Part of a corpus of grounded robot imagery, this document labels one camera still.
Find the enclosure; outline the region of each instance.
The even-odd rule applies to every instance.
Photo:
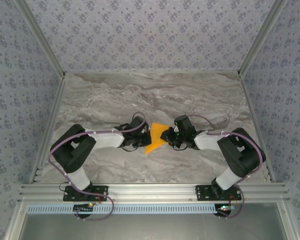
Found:
[[[74,205],[90,201],[64,201],[52,145],[75,124],[111,130],[136,112],[149,127],[195,114],[250,135],[266,161],[240,182],[238,217],[215,216],[231,201],[196,187],[227,169],[221,150],[165,143],[93,148],[83,169],[114,206],[77,221]],[[0,1],[0,130],[0,198],[13,189],[0,208],[15,207],[6,231],[0,213],[0,239],[298,240],[300,0]]]

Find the wire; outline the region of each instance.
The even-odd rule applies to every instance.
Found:
[[[62,189],[60,188],[62,184],[68,184],[68,182],[67,182],[67,181],[64,181],[64,182],[60,183],[60,185],[59,185],[59,190],[65,193],[66,191],[65,191],[65,190],[62,190]]]
[[[229,197],[230,197],[230,199],[234,199],[235,200],[235,206],[234,207],[236,208],[237,207],[237,199],[236,199],[236,197],[233,196],[232,194],[230,194]]]
[[[209,129],[207,131],[214,131],[214,130],[216,130],[215,125],[208,118],[206,118],[205,116],[201,116],[199,114],[190,114],[190,115],[187,115],[187,116],[188,117],[199,117],[199,118],[202,118],[202,119],[206,120],[210,124],[210,126],[212,127],[212,129]]]
[[[239,214],[242,213],[242,211],[245,208],[245,196],[244,196],[244,192],[242,191],[242,189],[239,187],[238,184],[234,184],[233,186],[235,186],[236,188],[239,189],[239,191],[241,193],[242,204],[241,204],[241,207],[240,207],[239,211],[236,214],[232,215],[232,216],[229,216],[229,215],[225,214],[224,212],[217,210],[218,213],[220,213],[220,214],[223,215],[223,218],[227,218],[227,219],[233,219],[233,218],[237,217]]]
[[[257,154],[258,154],[259,165],[258,165],[258,167],[256,169],[254,169],[253,171],[251,171],[249,174],[254,174],[254,173],[258,172],[261,169],[262,164],[264,162],[262,154],[261,154],[261,151],[259,150],[259,147],[257,146],[257,144],[255,144],[251,139],[249,139],[248,137],[246,137],[246,136],[244,136],[244,135],[242,135],[240,133],[236,133],[236,132],[232,132],[232,131],[229,131],[229,132],[219,132],[219,133],[209,132],[209,131],[214,131],[215,130],[215,126],[213,125],[213,123],[210,120],[208,120],[206,117],[198,115],[198,114],[190,114],[190,115],[188,115],[188,117],[192,117],[192,116],[193,117],[202,118],[202,119],[206,120],[212,126],[213,130],[208,130],[207,133],[206,133],[207,135],[210,135],[210,136],[233,135],[233,136],[237,136],[239,138],[242,138],[242,139],[246,140],[248,143],[250,143],[253,146],[253,148],[255,149],[255,151],[257,152]],[[241,193],[242,204],[241,204],[241,207],[240,207],[239,211],[236,214],[234,214],[233,216],[228,216],[224,212],[217,211],[218,213],[224,215],[225,218],[227,218],[227,219],[232,219],[232,218],[238,216],[243,211],[243,209],[244,209],[245,196],[244,196],[244,193],[243,193],[243,191],[241,190],[241,188],[239,187],[238,184],[241,183],[242,181],[244,181],[246,178],[247,178],[247,176],[241,178],[239,181],[236,182],[236,184],[233,185],[233,186],[237,187],[239,189],[240,193]]]
[[[98,196],[98,202],[99,202],[99,204],[101,203],[101,198],[100,198],[100,196]]]
[[[59,171],[59,173],[61,173],[61,174],[65,177],[65,179],[69,182],[69,184],[70,184],[77,192],[82,193],[82,194],[86,194],[86,195],[92,195],[92,196],[97,196],[97,197],[107,198],[107,199],[109,199],[110,202],[111,202],[111,205],[112,205],[111,210],[110,210],[110,212],[109,212],[106,216],[101,217],[101,218],[87,218],[87,219],[85,219],[85,218],[80,218],[80,217],[78,217],[78,215],[77,215],[78,220],[91,221],[91,222],[92,222],[92,221],[95,221],[95,222],[96,222],[96,221],[102,221],[102,220],[105,220],[105,219],[109,218],[109,217],[112,215],[112,213],[113,213],[113,211],[114,211],[114,209],[115,209],[115,203],[114,203],[113,199],[112,199],[111,197],[109,197],[108,195],[101,194],[101,193],[94,193],[94,192],[82,191],[81,189],[77,188],[76,185],[73,184],[73,183],[71,182],[71,179],[68,177],[68,175],[67,175],[60,167],[58,167],[55,163],[53,163],[53,162],[51,161],[51,156],[52,156],[52,154],[53,154],[58,148],[60,148],[63,144],[67,143],[68,141],[70,141],[70,140],[72,140],[72,139],[75,139],[75,138],[78,138],[78,137],[81,137],[81,136],[84,136],[84,135],[108,134],[108,133],[129,133],[129,132],[133,132],[134,130],[137,130],[138,128],[142,127],[142,126],[144,125],[144,123],[146,122],[146,116],[145,116],[142,112],[140,112],[140,111],[135,112],[135,113],[133,114],[133,116],[132,116],[132,119],[134,118],[134,116],[135,116],[136,114],[141,114],[142,117],[143,117],[143,121],[142,121],[142,123],[141,123],[139,126],[136,126],[136,127],[132,128],[132,129],[129,129],[129,130],[101,130],[101,131],[85,131],[85,132],[81,132],[81,133],[75,134],[75,135],[70,136],[70,137],[66,138],[65,140],[61,141],[59,144],[57,144],[57,145],[49,152],[49,154],[48,154],[48,156],[47,156],[47,161],[48,161],[48,163],[51,164],[55,169],[57,169],[57,170]]]
[[[185,146],[185,148],[183,148],[183,149],[176,149],[175,146],[172,147],[172,149],[175,150],[175,151],[184,151],[187,148],[188,148],[188,146]]]
[[[85,218],[79,217],[79,212],[81,211],[81,209],[83,209],[83,207],[79,207],[78,210],[76,211],[76,213],[75,213],[76,219],[82,220],[82,221],[86,221]]]
[[[133,149],[133,150],[128,150],[128,149],[125,149],[125,148],[123,148],[123,147],[122,147],[122,149],[123,149],[124,151],[128,152],[128,153],[131,153],[131,152],[134,152],[135,150],[137,150],[138,147],[136,147],[136,148]]]

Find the blue cable tray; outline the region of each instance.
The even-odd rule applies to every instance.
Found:
[[[74,204],[30,204],[28,214],[75,214]],[[93,206],[92,212],[79,212],[80,214],[107,214],[112,206],[98,204]],[[215,214],[213,203],[198,204],[115,204],[112,214]]]

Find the wall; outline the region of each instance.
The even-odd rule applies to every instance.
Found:
[[[0,239],[27,183],[59,83],[13,0],[0,0]]]
[[[237,70],[273,0],[26,0],[62,68]]]
[[[289,0],[245,82],[279,182],[300,223],[300,0]]]

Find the cable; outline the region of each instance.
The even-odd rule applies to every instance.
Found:
[[[212,129],[209,129],[207,131],[214,131],[214,130],[216,130],[215,125],[208,118],[206,118],[205,116],[201,116],[199,114],[190,114],[190,115],[187,115],[187,116],[188,117],[199,117],[199,118],[202,118],[202,119],[206,120],[210,124],[210,126],[212,127]]]
[[[65,190],[62,190],[60,187],[61,187],[62,184],[67,184],[67,183],[68,183],[67,181],[64,181],[64,182],[60,183],[60,185],[59,185],[59,190],[65,193],[66,191],[65,191]]]
[[[237,199],[232,194],[230,194],[229,197],[230,197],[230,199],[234,199],[235,200],[235,206],[234,207],[236,208],[237,207]]]
[[[58,145],[56,145],[56,146],[49,152],[49,154],[48,154],[48,156],[47,156],[47,161],[48,161],[48,163],[51,164],[55,169],[57,169],[57,170],[59,171],[59,173],[61,173],[61,174],[65,177],[65,179],[69,182],[69,184],[70,184],[77,192],[82,193],[82,194],[86,194],[86,195],[92,195],[92,196],[97,196],[97,197],[107,198],[107,199],[110,200],[110,202],[111,202],[111,204],[112,204],[112,208],[111,208],[110,212],[109,212],[106,216],[104,216],[104,217],[101,217],[101,218],[87,218],[87,219],[78,217],[78,220],[82,220],[82,221],[91,221],[91,222],[92,222],[92,221],[95,221],[95,222],[96,222],[96,221],[102,221],[102,220],[105,220],[105,219],[109,218],[109,217],[112,215],[112,213],[113,213],[113,211],[114,211],[114,209],[115,209],[115,203],[114,203],[113,199],[112,199],[111,197],[109,197],[108,195],[101,194],[101,193],[93,193],[93,192],[82,191],[82,190],[80,190],[79,188],[77,188],[76,185],[74,185],[74,184],[71,182],[71,180],[70,180],[70,178],[67,176],[67,174],[66,174],[60,167],[58,167],[55,163],[53,163],[53,162],[51,161],[51,156],[52,156],[52,154],[53,154],[58,148],[60,148],[63,144],[67,143],[68,141],[70,141],[70,140],[72,140],[72,139],[75,139],[75,138],[78,138],[78,137],[81,137],[81,136],[84,136],[84,135],[108,134],[108,133],[129,133],[129,132],[133,132],[133,131],[137,130],[138,128],[142,127],[142,126],[144,125],[144,123],[146,122],[146,116],[145,116],[142,112],[140,112],[140,111],[135,112],[135,113],[133,114],[132,119],[134,118],[134,116],[135,116],[136,114],[141,114],[142,117],[143,117],[143,121],[142,121],[142,123],[141,123],[139,126],[136,126],[136,127],[132,128],[132,129],[129,129],[129,130],[101,130],[101,131],[85,131],[85,132],[81,132],[81,133],[75,134],[75,135],[70,136],[70,137],[66,138],[65,140],[61,141]]]
[[[184,151],[187,148],[188,148],[188,146],[185,146],[185,148],[183,148],[183,149],[176,149],[175,146],[172,147],[172,149],[175,150],[175,151]]]
[[[233,219],[233,218],[237,217],[239,214],[242,213],[242,211],[243,211],[244,208],[245,208],[245,196],[244,196],[244,192],[242,191],[242,189],[239,187],[238,184],[234,184],[233,186],[235,186],[236,188],[239,189],[239,191],[240,191],[240,193],[241,193],[242,204],[241,204],[241,207],[240,207],[239,211],[238,211],[236,214],[232,215],[232,216],[228,216],[228,215],[225,214],[224,212],[217,210],[218,213],[224,215],[223,218],[227,218],[227,219]]]

